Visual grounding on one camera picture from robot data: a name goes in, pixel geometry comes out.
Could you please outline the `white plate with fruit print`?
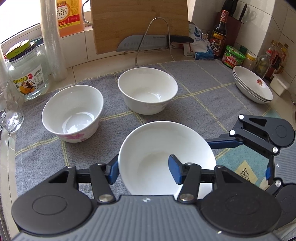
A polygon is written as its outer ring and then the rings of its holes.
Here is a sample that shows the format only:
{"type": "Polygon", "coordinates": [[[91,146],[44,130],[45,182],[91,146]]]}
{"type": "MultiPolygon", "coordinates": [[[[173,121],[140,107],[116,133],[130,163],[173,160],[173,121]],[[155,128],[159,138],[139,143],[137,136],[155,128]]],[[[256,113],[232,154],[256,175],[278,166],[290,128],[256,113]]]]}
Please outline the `white plate with fruit print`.
{"type": "Polygon", "coordinates": [[[235,82],[235,85],[236,87],[247,97],[249,98],[250,100],[252,100],[253,102],[256,102],[258,104],[265,104],[265,103],[270,103],[271,101],[270,100],[265,100],[259,96],[256,96],[255,94],[253,94],[249,89],[247,89],[246,87],[244,87],[238,77],[233,74],[233,77],[234,77],[234,82],[235,82]]]}

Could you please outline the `dark glass oil bottle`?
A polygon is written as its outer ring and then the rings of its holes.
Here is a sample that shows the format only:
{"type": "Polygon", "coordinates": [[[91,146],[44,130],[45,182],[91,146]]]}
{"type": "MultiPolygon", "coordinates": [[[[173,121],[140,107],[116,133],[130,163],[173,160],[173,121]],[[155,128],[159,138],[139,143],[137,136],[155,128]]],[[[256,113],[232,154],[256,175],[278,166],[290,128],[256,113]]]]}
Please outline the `dark glass oil bottle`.
{"type": "Polygon", "coordinates": [[[264,78],[268,69],[270,68],[270,57],[271,56],[272,56],[272,51],[267,50],[264,55],[258,57],[258,59],[255,63],[253,71],[261,79],[264,78]]]}

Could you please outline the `white small container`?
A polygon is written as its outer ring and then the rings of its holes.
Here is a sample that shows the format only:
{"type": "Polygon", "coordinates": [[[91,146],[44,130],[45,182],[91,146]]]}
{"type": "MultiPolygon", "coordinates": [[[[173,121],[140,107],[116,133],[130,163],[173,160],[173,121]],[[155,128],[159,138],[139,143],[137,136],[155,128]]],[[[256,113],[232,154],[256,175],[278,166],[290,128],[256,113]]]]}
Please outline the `white small container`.
{"type": "Polygon", "coordinates": [[[281,96],[286,90],[290,88],[290,84],[281,74],[274,74],[270,83],[270,87],[278,96],[281,96]]]}

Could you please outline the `orange cooking wine jug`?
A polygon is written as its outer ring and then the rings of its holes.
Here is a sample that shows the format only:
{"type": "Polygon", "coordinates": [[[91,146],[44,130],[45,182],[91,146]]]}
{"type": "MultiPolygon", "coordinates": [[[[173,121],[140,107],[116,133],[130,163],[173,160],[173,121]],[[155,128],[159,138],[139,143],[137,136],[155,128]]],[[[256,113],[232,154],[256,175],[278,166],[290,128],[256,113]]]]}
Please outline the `orange cooking wine jug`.
{"type": "Polygon", "coordinates": [[[61,38],[84,31],[81,0],[58,0],[56,10],[61,38]]]}

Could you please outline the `white plain bowl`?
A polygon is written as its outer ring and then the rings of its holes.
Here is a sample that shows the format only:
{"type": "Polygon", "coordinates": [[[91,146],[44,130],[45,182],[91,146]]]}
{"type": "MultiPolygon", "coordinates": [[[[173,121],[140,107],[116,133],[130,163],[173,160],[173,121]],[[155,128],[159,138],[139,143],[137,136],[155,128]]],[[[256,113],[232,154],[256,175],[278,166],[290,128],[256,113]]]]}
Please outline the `white plain bowl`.
{"type": "Polygon", "coordinates": [[[125,138],[119,151],[119,173],[130,194],[177,197],[182,186],[170,173],[171,154],[203,169],[216,166],[212,149],[191,128],[171,121],[146,123],[125,138]]]}

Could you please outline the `green lid sauce jar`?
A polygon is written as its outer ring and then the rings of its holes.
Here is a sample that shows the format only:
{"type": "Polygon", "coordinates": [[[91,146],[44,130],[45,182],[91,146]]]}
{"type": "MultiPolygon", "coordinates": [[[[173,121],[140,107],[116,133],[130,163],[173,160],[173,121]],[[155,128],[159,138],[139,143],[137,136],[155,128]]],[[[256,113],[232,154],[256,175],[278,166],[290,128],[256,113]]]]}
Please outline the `green lid sauce jar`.
{"type": "Polygon", "coordinates": [[[222,63],[233,69],[235,66],[241,66],[245,60],[245,55],[232,46],[227,45],[222,57],[222,63]]]}

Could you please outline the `dark red knife block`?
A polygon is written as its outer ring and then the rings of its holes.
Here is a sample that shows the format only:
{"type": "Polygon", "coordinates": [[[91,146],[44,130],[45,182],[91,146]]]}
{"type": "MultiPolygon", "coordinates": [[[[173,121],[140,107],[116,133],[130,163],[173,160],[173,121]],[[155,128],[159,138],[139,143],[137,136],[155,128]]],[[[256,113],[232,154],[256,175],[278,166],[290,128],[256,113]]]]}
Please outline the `dark red knife block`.
{"type": "Polygon", "coordinates": [[[234,46],[234,43],[238,37],[242,24],[243,23],[241,21],[237,20],[232,16],[229,16],[227,18],[227,23],[226,23],[227,36],[223,45],[223,49],[225,49],[227,45],[232,47],[234,46]]]}

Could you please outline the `bamboo cutting board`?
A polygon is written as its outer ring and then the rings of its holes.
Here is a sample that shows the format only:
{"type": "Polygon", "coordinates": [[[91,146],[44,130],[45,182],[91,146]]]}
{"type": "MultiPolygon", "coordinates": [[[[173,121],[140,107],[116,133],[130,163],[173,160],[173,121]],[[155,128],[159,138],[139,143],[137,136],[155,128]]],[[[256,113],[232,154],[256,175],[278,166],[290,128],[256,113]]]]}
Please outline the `bamboo cutting board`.
{"type": "Polygon", "coordinates": [[[189,35],[186,0],[93,0],[91,18],[96,54],[116,51],[131,35],[189,35]]]}

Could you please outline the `glass jar with green lid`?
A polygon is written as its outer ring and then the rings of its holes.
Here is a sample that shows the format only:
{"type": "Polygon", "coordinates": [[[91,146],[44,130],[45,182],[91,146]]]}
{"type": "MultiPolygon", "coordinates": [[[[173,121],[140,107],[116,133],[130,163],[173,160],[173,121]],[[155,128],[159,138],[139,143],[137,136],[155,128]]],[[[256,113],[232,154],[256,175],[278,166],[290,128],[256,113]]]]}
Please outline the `glass jar with green lid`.
{"type": "Polygon", "coordinates": [[[12,85],[25,99],[34,99],[49,88],[48,64],[45,54],[29,39],[18,42],[7,52],[8,75],[12,85]]]}

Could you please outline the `yellow cap spice bottle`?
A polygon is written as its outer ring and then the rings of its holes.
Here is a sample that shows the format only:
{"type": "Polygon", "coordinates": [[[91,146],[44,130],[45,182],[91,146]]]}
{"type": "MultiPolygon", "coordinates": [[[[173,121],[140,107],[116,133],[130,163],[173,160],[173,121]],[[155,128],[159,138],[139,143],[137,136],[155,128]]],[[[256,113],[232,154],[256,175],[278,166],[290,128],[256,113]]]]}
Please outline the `yellow cap spice bottle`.
{"type": "Polygon", "coordinates": [[[253,70],[255,62],[256,62],[256,58],[257,57],[254,54],[247,52],[245,55],[245,60],[243,61],[242,66],[244,68],[249,69],[249,70],[253,70]]]}

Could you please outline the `clear glass mug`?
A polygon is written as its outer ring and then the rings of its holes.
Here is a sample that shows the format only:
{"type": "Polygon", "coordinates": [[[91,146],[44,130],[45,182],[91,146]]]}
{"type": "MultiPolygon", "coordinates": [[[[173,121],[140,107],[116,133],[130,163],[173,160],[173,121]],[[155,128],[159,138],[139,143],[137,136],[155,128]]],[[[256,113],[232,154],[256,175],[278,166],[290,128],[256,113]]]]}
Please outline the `clear glass mug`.
{"type": "Polygon", "coordinates": [[[8,81],[1,83],[1,129],[15,133],[24,120],[18,100],[8,81]]]}

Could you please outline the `red sauce bottles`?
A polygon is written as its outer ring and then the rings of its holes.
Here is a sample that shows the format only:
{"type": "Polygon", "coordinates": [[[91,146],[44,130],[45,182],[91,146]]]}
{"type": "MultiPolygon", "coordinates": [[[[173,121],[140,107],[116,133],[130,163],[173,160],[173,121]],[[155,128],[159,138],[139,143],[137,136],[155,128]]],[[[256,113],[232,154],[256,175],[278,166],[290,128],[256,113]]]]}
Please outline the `red sauce bottles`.
{"type": "Polygon", "coordinates": [[[265,78],[268,81],[272,81],[275,74],[281,74],[285,68],[289,53],[288,53],[288,44],[281,44],[275,40],[271,41],[271,47],[269,48],[272,51],[270,58],[270,68],[268,69],[265,78]]]}

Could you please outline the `white bowl with pink flowers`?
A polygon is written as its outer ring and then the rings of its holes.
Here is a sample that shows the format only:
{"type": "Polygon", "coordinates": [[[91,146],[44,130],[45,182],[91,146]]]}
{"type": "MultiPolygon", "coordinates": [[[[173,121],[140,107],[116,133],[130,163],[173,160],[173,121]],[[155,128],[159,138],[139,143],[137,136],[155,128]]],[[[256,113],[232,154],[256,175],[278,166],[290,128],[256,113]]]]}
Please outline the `white bowl with pink flowers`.
{"type": "Polygon", "coordinates": [[[98,130],[104,99],[89,85],[75,85],[57,92],[45,104],[42,123],[46,130],[68,143],[80,143],[98,130]]]}

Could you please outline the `white blue salt bag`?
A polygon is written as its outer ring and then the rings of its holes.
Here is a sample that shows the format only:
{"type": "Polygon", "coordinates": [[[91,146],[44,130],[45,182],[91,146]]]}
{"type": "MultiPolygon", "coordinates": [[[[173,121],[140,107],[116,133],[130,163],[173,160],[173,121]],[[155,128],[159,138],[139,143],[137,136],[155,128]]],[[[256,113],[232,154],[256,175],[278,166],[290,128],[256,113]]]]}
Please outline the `white blue salt bag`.
{"type": "Polygon", "coordinates": [[[214,59],[213,50],[208,41],[208,34],[204,34],[193,22],[189,22],[189,36],[193,43],[183,45],[184,56],[195,60],[214,59]]]}

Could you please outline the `santoku kitchen knife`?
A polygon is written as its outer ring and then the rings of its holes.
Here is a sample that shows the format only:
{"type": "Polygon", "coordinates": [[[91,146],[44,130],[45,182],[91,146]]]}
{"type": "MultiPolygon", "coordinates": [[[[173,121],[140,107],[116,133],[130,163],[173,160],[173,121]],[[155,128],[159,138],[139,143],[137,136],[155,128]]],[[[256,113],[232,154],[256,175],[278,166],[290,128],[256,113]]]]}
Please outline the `santoku kitchen knife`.
{"type": "MultiPolygon", "coordinates": [[[[166,37],[164,43],[163,44],[161,43],[160,47],[157,47],[157,45],[152,42],[153,36],[156,36],[156,35],[147,35],[145,37],[145,41],[143,42],[140,50],[156,50],[156,49],[164,49],[169,47],[168,35],[160,35],[160,36],[166,37]]],[[[137,51],[137,48],[140,44],[142,37],[143,35],[132,35],[124,38],[118,45],[116,51],[117,52],[137,51]]],[[[187,44],[187,43],[193,43],[194,40],[188,36],[171,35],[171,43],[172,42],[175,42],[178,44],[187,44]]]]}

